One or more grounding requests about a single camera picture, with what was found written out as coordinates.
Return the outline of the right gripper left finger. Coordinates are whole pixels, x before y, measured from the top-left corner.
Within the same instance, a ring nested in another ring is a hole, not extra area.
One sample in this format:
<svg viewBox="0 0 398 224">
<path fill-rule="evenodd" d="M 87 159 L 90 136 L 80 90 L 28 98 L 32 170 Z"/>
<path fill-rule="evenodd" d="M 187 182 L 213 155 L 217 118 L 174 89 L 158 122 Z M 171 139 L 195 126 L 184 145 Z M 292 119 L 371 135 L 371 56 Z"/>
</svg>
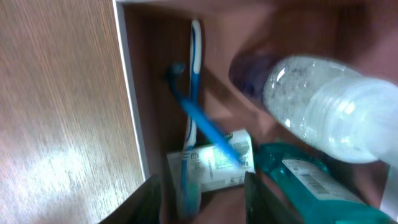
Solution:
<svg viewBox="0 0 398 224">
<path fill-rule="evenodd" d="M 160 179 L 153 175 L 100 224 L 159 224 L 161 202 Z"/>
</svg>

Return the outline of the teal mouthwash bottle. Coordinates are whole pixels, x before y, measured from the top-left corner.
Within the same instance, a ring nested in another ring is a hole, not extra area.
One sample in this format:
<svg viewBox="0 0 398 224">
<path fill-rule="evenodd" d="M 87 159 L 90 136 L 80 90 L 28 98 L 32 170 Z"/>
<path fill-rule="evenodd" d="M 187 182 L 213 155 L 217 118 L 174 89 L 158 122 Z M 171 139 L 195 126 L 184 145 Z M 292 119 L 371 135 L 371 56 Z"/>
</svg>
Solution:
<svg viewBox="0 0 398 224">
<path fill-rule="evenodd" d="M 305 223 L 395 223 L 336 181 L 322 161 L 293 145 L 262 144 L 255 162 L 279 186 Z"/>
</svg>

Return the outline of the clear hand soap pump bottle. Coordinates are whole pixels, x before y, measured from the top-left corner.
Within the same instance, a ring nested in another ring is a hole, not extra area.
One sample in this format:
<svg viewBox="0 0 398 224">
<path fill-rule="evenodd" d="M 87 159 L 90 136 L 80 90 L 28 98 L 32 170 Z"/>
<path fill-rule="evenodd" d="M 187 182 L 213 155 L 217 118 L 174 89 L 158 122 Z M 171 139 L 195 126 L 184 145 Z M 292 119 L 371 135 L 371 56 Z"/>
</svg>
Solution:
<svg viewBox="0 0 398 224">
<path fill-rule="evenodd" d="M 293 135 L 343 162 L 397 165 L 397 86 L 312 55 L 240 55 L 232 84 Z"/>
</svg>

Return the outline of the blue white toothbrush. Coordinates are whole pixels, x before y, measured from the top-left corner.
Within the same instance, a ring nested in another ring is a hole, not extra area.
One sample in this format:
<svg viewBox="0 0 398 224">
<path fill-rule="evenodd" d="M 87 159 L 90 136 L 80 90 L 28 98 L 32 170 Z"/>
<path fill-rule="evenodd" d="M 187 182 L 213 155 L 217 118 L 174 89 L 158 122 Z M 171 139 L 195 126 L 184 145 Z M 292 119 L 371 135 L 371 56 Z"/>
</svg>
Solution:
<svg viewBox="0 0 398 224">
<path fill-rule="evenodd" d="M 202 34 L 198 20 L 191 23 L 190 33 L 190 92 L 188 101 L 196 103 L 198 99 L 199 79 L 202 58 Z M 188 159 L 197 141 L 197 125 L 188 118 L 185 140 L 181 152 L 180 187 L 177 191 L 177 211 L 180 218 L 195 216 L 200 209 L 200 185 L 188 176 Z"/>
</svg>

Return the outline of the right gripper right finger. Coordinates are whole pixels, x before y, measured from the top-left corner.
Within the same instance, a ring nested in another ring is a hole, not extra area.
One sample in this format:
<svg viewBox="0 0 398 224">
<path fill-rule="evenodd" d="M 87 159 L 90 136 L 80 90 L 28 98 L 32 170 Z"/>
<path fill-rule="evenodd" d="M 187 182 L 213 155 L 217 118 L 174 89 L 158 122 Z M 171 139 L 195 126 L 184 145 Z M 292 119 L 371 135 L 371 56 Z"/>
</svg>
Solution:
<svg viewBox="0 0 398 224">
<path fill-rule="evenodd" d="M 304 224 L 255 173 L 245 173 L 244 195 L 247 224 Z"/>
</svg>

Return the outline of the green white soap bar box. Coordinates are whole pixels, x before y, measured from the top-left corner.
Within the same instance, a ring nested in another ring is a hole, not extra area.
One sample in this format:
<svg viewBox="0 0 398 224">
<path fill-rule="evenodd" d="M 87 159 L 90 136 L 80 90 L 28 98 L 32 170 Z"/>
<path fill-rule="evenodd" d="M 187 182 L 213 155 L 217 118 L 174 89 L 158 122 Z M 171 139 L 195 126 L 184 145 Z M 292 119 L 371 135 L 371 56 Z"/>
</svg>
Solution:
<svg viewBox="0 0 398 224">
<path fill-rule="evenodd" d="M 204 144 L 189 152 L 187 174 L 200 186 L 202 192 L 224 189 L 244 182 L 246 172 L 255 172 L 252 139 L 245 129 L 226 135 L 232 147 L 239 152 L 243 165 L 236 167 L 213 144 Z"/>
</svg>

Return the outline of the blue disposable razor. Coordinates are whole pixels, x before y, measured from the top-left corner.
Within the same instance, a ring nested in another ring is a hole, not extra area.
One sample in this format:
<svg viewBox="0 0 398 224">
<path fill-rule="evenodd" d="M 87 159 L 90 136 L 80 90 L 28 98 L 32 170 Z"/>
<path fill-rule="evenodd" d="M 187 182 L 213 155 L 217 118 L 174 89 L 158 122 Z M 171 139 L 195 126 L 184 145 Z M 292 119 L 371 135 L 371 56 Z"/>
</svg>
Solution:
<svg viewBox="0 0 398 224">
<path fill-rule="evenodd" d="M 213 144 L 220 148 L 220 151 L 237 167 L 243 165 L 240 154 L 229 145 L 228 141 L 224 137 L 224 134 L 210 121 L 203 110 L 194 103 L 187 96 L 183 96 L 177 91 L 176 80 L 185 70 L 184 63 L 173 63 L 171 64 L 166 73 L 165 77 L 169 82 L 169 88 L 173 96 L 176 98 L 181 108 L 186 114 L 197 124 L 197 128 L 206 136 L 206 138 Z"/>
</svg>

